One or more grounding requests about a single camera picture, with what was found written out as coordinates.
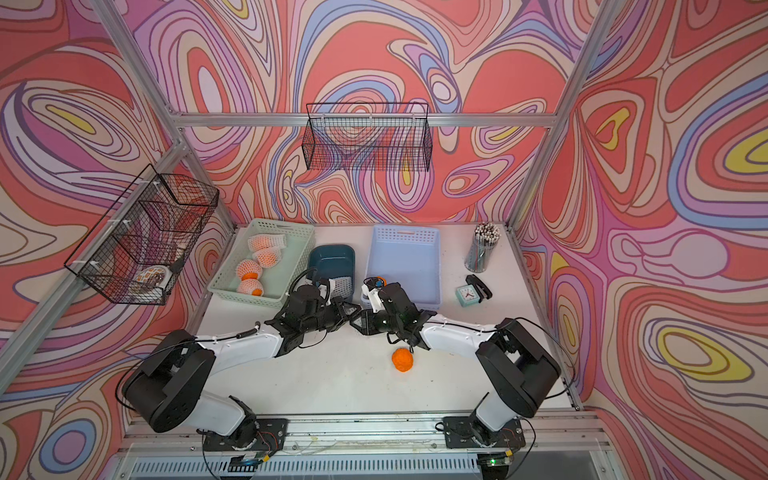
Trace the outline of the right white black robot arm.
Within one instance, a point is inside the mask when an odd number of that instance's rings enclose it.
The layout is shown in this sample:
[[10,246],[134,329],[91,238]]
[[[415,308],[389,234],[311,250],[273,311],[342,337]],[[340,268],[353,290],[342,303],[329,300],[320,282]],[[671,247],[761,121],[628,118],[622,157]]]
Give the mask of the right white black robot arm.
[[371,307],[351,321],[366,336],[385,334],[406,351],[437,350],[475,360],[493,390],[465,417],[441,421],[446,446],[493,448],[511,437],[519,422],[533,418],[561,377],[552,355],[521,324],[506,318],[495,326],[472,325],[418,308],[398,282],[364,280]]

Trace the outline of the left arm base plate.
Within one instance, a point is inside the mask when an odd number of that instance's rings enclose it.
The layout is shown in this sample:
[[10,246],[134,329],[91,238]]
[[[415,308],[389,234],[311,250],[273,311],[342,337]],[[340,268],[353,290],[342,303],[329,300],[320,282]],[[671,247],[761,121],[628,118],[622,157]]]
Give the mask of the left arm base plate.
[[229,436],[206,432],[203,451],[274,454],[284,448],[288,424],[287,418],[246,419]]

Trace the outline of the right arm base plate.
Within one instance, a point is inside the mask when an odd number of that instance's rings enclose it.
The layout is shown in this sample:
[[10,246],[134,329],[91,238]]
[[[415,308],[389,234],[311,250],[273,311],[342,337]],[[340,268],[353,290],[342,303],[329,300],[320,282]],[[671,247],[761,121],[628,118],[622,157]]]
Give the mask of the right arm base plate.
[[435,430],[444,436],[448,449],[503,448],[513,452],[526,445],[518,419],[507,422],[500,430],[491,430],[470,416],[446,416],[435,424]]

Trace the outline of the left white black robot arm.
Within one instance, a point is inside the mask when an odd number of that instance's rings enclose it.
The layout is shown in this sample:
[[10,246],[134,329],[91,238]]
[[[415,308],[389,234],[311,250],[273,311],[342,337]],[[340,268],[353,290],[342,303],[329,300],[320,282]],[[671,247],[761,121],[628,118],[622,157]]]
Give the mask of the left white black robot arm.
[[306,334],[330,333],[359,317],[362,306],[333,298],[312,284],[290,293],[265,323],[239,333],[196,337],[180,329],[169,333],[130,376],[118,393],[156,433],[190,426],[219,451],[276,451],[257,415],[233,395],[206,389],[209,378],[235,366],[278,358],[299,348]]

